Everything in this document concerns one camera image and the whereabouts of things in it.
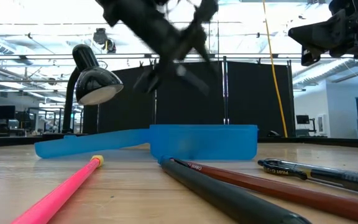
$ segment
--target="brown pencil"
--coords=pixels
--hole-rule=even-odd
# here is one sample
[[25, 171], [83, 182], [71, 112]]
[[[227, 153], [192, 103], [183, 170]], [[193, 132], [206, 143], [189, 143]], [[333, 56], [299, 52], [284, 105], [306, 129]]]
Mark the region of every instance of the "brown pencil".
[[358, 221], [358, 199], [356, 198], [339, 197], [306, 190], [291, 184], [253, 177], [251, 175], [204, 166], [193, 162], [177, 159], [174, 159], [174, 161], [229, 184]]

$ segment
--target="black backdrop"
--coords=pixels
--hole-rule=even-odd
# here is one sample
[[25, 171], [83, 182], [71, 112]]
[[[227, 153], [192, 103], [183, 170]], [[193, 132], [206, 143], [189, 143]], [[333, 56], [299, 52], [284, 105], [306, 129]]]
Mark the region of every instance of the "black backdrop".
[[[214, 62], [219, 70], [222, 63]], [[223, 124], [223, 81], [209, 73], [203, 63], [184, 63], [210, 87], [204, 96], [180, 82], [164, 80], [157, 90], [156, 114], [154, 95], [132, 90], [141, 68], [118, 70], [114, 73], [124, 82], [124, 89], [98, 107], [84, 109], [84, 133], [93, 134], [123, 129], [148, 128], [150, 124]], [[295, 136], [292, 79], [287, 66], [276, 65], [288, 136]], [[227, 62], [227, 110], [230, 124], [256, 124], [259, 137], [272, 130], [283, 135], [282, 119], [273, 82], [271, 65]]]
[[114, 71], [124, 83], [124, 89], [113, 99], [100, 104], [99, 133], [149, 128], [153, 123], [154, 97], [133, 90], [133, 86], [142, 72], [142, 68]]
[[210, 87], [208, 96], [182, 82], [162, 83], [157, 90], [157, 124], [223, 124], [222, 66], [212, 64], [218, 70], [218, 78], [205, 63], [182, 64]]
[[[292, 79], [287, 66], [275, 65], [288, 136], [295, 136]], [[271, 65], [227, 62], [230, 124], [257, 124], [259, 137], [276, 131], [284, 135]]]
[[84, 106], [83, 133], [96, 134], [98, 132], [99, 106]]

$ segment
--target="yellow cable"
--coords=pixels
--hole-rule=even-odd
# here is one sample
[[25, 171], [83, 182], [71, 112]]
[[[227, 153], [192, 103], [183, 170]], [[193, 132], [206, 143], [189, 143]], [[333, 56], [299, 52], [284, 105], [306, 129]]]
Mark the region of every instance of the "yellow cable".
[[265, 0], [263, 0], [264, 4], [264, 13], [265, 13], [265, 22], [266, 22], [266, 32], [267, 32], [267, 42], [268, 42], [268, 49], [270, 51], [270, 61], [272, 63], [272, 72], [273, 72], [273, 79], [274, 79], [274, 85], [276, 88], [276, 94], [278, 99], [278, 104], [280, 105], [280, 113], [281, 113], [281, 119], [283, 123], [283, 129], [284, 129], [284, 136], [288, 138], [287, 134], [287, 126], [285, 124], [285, 118], [284, 118], [284, 112], [283, 112], [283, 105], [281, 104], [281, 97], [280, 92], [278, 91], [278, 85], [277, 85], [277, 79], [276, 79], [276, 71], [274, 69], [274, 63], [273, 63], [273, 53], [272, 53], [272, 45], [270, 43], [270, 33], [269, 33], [269, 26], [267, 25], [267, 16], [266, 16], [266, 3]]

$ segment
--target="wooden table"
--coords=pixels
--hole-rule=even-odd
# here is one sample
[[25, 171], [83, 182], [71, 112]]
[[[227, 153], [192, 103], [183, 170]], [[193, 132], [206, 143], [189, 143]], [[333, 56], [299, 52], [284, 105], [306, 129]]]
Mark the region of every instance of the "wooden table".
[[[234, 223], [219, 210], [165, 174], [148, 146], [100, 152], [97, 170], [54, 216], [51, 223]], [[44, 160], [33, 146], [0, 147], [0, 223], [9, 223], [83, 167], [90, 154]], [[266, 177], [337, 195], [358, 193], [263, 172], [257, 159], [358, 170], [358, 148], [309, 144], [259, 144], [253, 161], [202, 162], [209, 166]], [[303, 215], [313, 223], [354, 223], [308, 207], [256, 194]]]

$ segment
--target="computer monitor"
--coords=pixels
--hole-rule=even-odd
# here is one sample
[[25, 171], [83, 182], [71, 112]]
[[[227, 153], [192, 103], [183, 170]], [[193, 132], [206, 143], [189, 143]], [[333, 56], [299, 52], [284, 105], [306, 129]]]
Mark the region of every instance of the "computer monitor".
[[310, 124], [309, 115], [297, 115], [296, 122], [298, 124]]
[[0, 106], [0, 120], [15, 119], [15, 110], [15, 106]]

